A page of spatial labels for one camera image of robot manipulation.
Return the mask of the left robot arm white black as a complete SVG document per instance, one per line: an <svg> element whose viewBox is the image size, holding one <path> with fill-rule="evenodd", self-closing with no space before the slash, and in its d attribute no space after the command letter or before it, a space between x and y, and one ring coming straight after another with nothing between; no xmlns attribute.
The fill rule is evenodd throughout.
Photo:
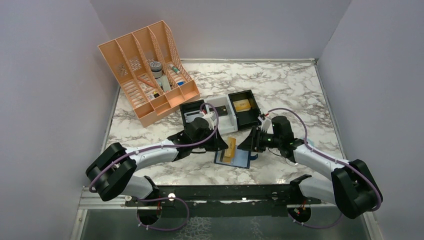
<svg viewBox="0 0 424 240"><path fill-rule="evenodd" d="M97 193L104 202L119 195L152 201L159 198L159 188L149 176L135 176L135 172L181 160L194 149L218 152L228 147L212 122L197 117L182 131L158 143L135 148L125 148L119 142L111 144L87 168L88 189Z"/></svg>

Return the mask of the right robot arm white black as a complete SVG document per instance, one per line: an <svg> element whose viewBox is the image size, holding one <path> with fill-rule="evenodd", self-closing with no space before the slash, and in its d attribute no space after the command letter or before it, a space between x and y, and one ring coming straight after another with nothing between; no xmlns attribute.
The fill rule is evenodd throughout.
<svg viewBox="0 0 424 240"><path fill-rule="evenodd" d="M325 179L307 176L295 182L302 196L334 204L349 219L381 206L383 195L364 161L337 159L312 148L294 136L285 116L252 127L248 137L238 145L240 150L256 153L271 148L277 149L283 158L324 176Z"/></svg>

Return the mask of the blue leather card holder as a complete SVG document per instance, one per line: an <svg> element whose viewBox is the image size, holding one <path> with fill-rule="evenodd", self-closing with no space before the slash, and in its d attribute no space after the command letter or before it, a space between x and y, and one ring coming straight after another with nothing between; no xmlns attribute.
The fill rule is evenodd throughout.
<svg viewBox="0 0 424 240"><path fill-rule="evenodd" d="M225 150L217 151L214 155L214 164L224 165L235 168L249 169L251 161L255 161L258 158L258 154L253 155L251 151L243 151L240 149L235 150L235 155L230 164L220 162L222 154Z"/></svg>

